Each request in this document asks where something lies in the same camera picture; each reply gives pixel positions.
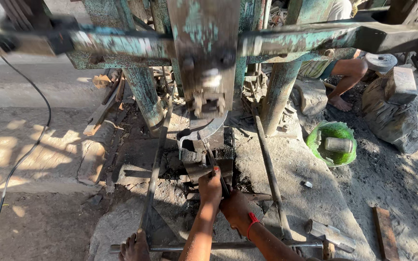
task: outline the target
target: hammer head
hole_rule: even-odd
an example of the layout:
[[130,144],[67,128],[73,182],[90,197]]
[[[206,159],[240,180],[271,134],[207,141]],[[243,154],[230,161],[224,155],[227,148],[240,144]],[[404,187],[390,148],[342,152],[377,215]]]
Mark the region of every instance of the hammer head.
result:
[[318,221],[309,219],[304,229],[306,233],[321,240],[328,240],[345,252],[352,253],[356,249],[356,240],[343,235],[339,229],[330,225],[324,225]]

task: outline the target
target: leg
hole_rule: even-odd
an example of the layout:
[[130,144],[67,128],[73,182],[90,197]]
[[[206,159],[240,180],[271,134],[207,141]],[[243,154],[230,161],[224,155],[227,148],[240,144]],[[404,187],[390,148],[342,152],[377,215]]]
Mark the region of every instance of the leg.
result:
[[352,104],[345,102],[340,96],[354,85],[367,72],[367,63],[361,59],[339,60],[330,75],[344,75],[336,89],[328,95],[328,103],[338,110],[349,111]]

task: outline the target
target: rusty metal column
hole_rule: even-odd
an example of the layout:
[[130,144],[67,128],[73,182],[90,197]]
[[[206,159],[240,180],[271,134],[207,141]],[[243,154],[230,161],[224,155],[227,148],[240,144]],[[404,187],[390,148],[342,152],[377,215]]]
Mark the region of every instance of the rusty metal column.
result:
[[[286,24],[308,24],[326,21],[333,0],[291,0]],[[272,68],[267,94],[262,102],[261,121],[266,135],[275,133],[283,109],[298,76],[302,62],[275,63]]]
[[301,63],[274,63],[267,94],[262,101],[261,120],[267,135],[274,134],[277,129]]
[[164,113],[149,69],[147,67],[135,67],[122,68],[122,70],[151,135],[157,137],[159,135],[159,124],[164,119]]

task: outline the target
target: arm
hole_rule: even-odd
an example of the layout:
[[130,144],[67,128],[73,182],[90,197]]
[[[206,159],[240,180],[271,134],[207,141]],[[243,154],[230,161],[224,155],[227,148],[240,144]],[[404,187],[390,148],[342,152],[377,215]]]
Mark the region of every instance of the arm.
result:
[[178,259],[179,261],[209,260],[212,245],[212,226],[222,198],[220,168],[215,166],[214,172],[214,176],[209,177],[210,174],[208,174],[198,180],[201,204],[183,252]]
[[[230,198],[221,202],[220,210],[233,229],[237,228],[243,236],[247,236],[247,229],[251,224],[251,218],[249,217],[251,209],[241,191],[231,191]],[[251,226],[249,239],[257,246],[267,261],[304,261],[259,222]]]

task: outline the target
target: human hand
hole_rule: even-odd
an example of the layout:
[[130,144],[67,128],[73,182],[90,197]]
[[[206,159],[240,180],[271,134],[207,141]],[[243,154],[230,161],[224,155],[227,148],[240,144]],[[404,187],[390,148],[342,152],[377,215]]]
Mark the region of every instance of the human hand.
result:
[[127,238],[125,244],[120,245],[119,261],[150,261],[146,233],[139,228],[136,233]]
[[213,170],[213,176],[211,176],[212,173],[209,173],[198,179],[198,186],[201,195],[201,205],[210,204],[218,208],[222,199],[221,174],[219,166],[214,166]]
[[249,213],[251,208],[247,202],[247,198],[243,193],[232,187],[227,186],[230,191],[230,197],[220,202],[220,211],[230,223],[232,229],[238,229],[241,235],[247,236],[247,228],[251,224]]

